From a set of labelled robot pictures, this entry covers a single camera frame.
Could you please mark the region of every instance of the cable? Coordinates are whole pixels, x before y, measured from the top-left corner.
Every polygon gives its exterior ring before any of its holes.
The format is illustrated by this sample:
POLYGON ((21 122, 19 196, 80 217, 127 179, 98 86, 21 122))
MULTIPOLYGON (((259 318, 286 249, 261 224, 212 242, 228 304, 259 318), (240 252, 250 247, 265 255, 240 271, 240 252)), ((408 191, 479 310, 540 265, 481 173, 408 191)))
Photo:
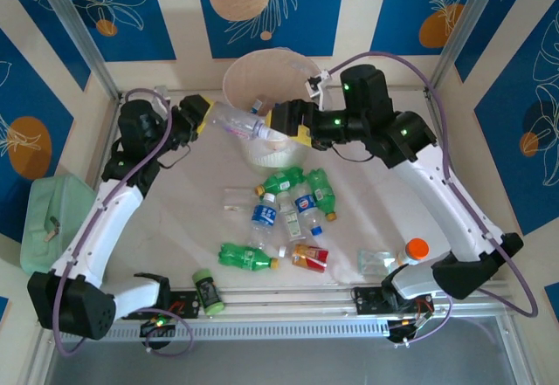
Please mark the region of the cable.
MULTIPOLYGON (((462 205, 466 208, 466 210, 468 211, 468 213, 470 214, 470 216, 472 217, 474 222, 480 228, 483 235, 485 236, 485 235, 489 234, 490 233, 489 229, 486 227, 484 222, 481 220, 481 218, 478 216, 478 214, 472 208, 470 203, 466 200, 466 198, 462 195, 462 193, 460 193, 458 188, 452 182, 451 169, 450 169, 450 152, 449 152, 449 146, 448 146, 448 127, 447 127, 447 124, 446 124, 446 113, 445 113, 445 109, 443 107, 443 100, 440 98, 440 95, 438 94, 438 91, 435 89, 435 87, 429 81, 429 79, 421 71, 419 71, 419 69, 415 65, 413 65, 411 62, 407 61, 406 59, 400 58, 399 56, 394 55, 392 53, 378 52, 378 51, 363 52, 363 53, 360 53, 358 55, 355 55, 353 58, 349 58, 348 60, 340 63, 338 66, 335 66, 334 68, 332 68, 329 71, 329 73, 331 75, 334 72, 338 72, 344 66, 349 65, 350 63, 354 62, 355 60, 358 60, 360 58, 365 58, 365 57, 368 57, 368 56, 381 56, 381 57, 385 57, 385 58, 392 58, 392 59, 396 60, 397 62, 400 62, 401 64, 406 65, 423 81, 423 83, 425 84, 427 89, 431 92, 431 94, 433 96, 433 99, 435 99, 435 102, 437 103, 437 109, 438 109, 438 113, 440 115, 441 126, 442 126, 442 129, 443 129, 442 130, 443 141, 442 141, 441 148, 443 150, 443 173, 445 175, 445 180, 447 181, 452 193, 454 193, 454 195, 458 198, 460 203, 462 203, 462 205)), ((509 308, 515 310, 517 313, 519 313, 521 315, 524 315, 525 317, 529 317, 529 318, 537 317, 537 315, 539 313, 539 310, 538 310, 537 302, 535 301, 535 296, 532 293, 532 290, 530 289, 530 286, 528 285, 528 282, 526 281, 524 276, 522 276, 522 273, 521 273, 520 269, 516 266, 513 259, 511 259, 508 256, 508 254, 505 252, 505 250, 503 250, 503 248, 500 246, 500 244, 493 237, 489 238, 489 242, 495 248, 495 250, 497 250, 497 252, 499 252, 499 254, 503 257, 503 259, 508 263, 508 265, 511 268, 511 270, 513 271, 514 275, 516 276, 516 278, 520 282, 520 284, 522 286, 522 289, 526 293, 526 297, 528 298, 528 301, 530 302, 531 312, 529 313, 528 311, 525 311, 525 310, 519 308, 517 305, 513 304, 512 302, 509 302, 505 298, 503 298, 503 297, 501 297, 501 296, 499 296, 499 295, 497 295, 493 292, 489 292, 486 289, 478 288, 478 290, 482 293, 485 293, 487 296, 490 296, 491 298, 494 298, 494 299, 498 300, 501 304, 503 304, 505 306, 508 306, 509 308)))
POLYGON ((171 165, 163 165, 161 163, 159 163, 159 166, 161 168, 165 168, 165 169, 172 169, 173 167, 175 167, 175 164, 177 164, 179 161, 182 161, 184 158, 186 158, 186 155, 188 155, 190 153, 190 151, 192 150, 192 148, 190 147, 190 145, 187 145, 186 148, 188 148, 189 150, 186 151, 186 154, 184 154, 183 156, 181 156, 180 158, 178 158, 175 162, 173 162, 171 165))
POLYGON ((190 343, 189 343, 188 347, 186 347, 184 350, 181 350, 178 353, 166 354, 166 353, 158 352, 157 350, 155 350, 154 348, 151 348, 149 346, 149 338, 151 337, 152 334, 154 334, 157 331, 157 328, 153 329, 152 331, 150 331, 148 333, 148 335, 146 335, 145 345, 146 345, 146 351, 148 353, 155 354, 155 355, 161 356, 161 357, 171 358, 171 357, 182 356, 183 354, 186 354, 190 350, 192 350, 192 347, 194 346, 194 334, 192 333, 192 328, 190 328, 190 325, 188 324, 188 322, 183 320, 180 315, 177 315, 176 313, 172 313, 171 311, 165 311, 164 309, 155 309, 155 308, 142 308, 142 309, 139 309, 137 312, 138 313, 162 313, 163 315, 167 315, 168 317, 173 318, 173 319, 177 320, 178 322, 180 322, 181 324, 183 324, 184 327, 186 328, 186 331, 189 332, 190 343))
POLYGON ((427 337, 434 335, 438 330, 444 327, 448 322, 448 320, 451 318, 452 306, 454 305, 454 302, 452 301, 452 298, 449 295, 446 295, 446 298, 448 299, 448 312, 446 313, 446 316, 443 318, 443 321, 438 326, 433 328, 429 333, 425 333, 424 335, 420 337, 416 337, 415 339, 412 340, 406 340, 402 343, 396 343, 394 346, 395 347, 406 346, 406 345, 410 345, 411 343, 416 343, 418 341, 424 340, 427 337))
POLYGON ((89 234, 91 233, 93 227, 99 220, 101 214, 107 210, 107 206, 110 204, 111 200, 113 200, 113 198, 116 196, 119 190, 126 185, 130 177, 132 177, 135 173, 137 173, 147 162, 149 162, 161 150, 161 148, 163 147, 163 145, 165 145, 165 142, 169 138, 169 134, 171 133, 171 128, 173 124, 171 107, 169 103, 167 103, 167 101, 163 98, 163 96, 161 96, 161 94, 159 94, 156 91, 149 90, 148 88, 135 88, 134 90, 130 90, 126 93, 124 100, 128 101, 130 96, 135 93, 148 93, 154 95, 157 99, 159 99, 162 102, 162 104, 167 109, 167 126, 165 127, 165 132, 163 133, 163 137, 161 138, 159 143, 155 146, 155 148, 148 155, 146 155, 146 157, 143 160, 141 160, 138 164, 136 164, 136 166, 133 167, 128 172, 128 174, 126 174, 124 178, 119 181, 119 183, 116 186, 114 186, 114 188, 110 191, 110 193, 107 195, 105 200, 103 200, 103 202, 101 203, 101 206, 95 211, 95 213, 93 213, 92 218, 87 223, 86 228, 83 231, 83 234, 79 238, 78 243, 76 244, 76 247, 72 252, 72 259, 66 263, 66 268, 64 269, 64 272, 60 277, 59 286, 56 290, 53 309, 52 309, 52 334, 54 335, 54 343, 56 345, 56 348, 60 352, 60 354, 64 357, 70 357, 76 354, 76 352, 79 350, 83 342, 86 340, 86 338, 84 337, 72 350, 66 350, 62 346, 62 339, 60 337, 60 303, 62 302, 62 293, 64 291, 64 285, 68 280, 70 271, 72 270, 72 267, 76 263, 79 252, 83 248, 84 243, 89 237, 89 234))
POLYGON ((340 153, 338 152, 338 150, 335 148, 334 145, 332 145, 332 149, 334 150, 334 152, 336 152, 336 154, 337 154, 340 158, 342 158, 342 159, 345 160, 345 161, 349 161, 349 162, 367 162, 367 161, 370 161, 370 160, 372 160, 373 158, 375 158, 375 156, 374 156, 373 154, 371 154, 371 156, 370 156, 369 158, 365 158, 364 160, 352 160, 352 159, 346 158, 345 156, 343 156, 342 154, 340 154, 340 153))

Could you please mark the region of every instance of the yellow bottle cap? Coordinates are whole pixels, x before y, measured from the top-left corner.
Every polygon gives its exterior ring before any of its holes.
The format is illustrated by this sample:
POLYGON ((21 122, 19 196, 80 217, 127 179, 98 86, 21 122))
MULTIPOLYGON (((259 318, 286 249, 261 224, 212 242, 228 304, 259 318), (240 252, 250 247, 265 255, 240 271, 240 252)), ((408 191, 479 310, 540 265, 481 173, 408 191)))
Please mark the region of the yellow bottle cap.
POLYGON ((421 238, 413 238, 405 246, 406 254, 414 260, 422 260, 429 254, 429 245, 421 238))

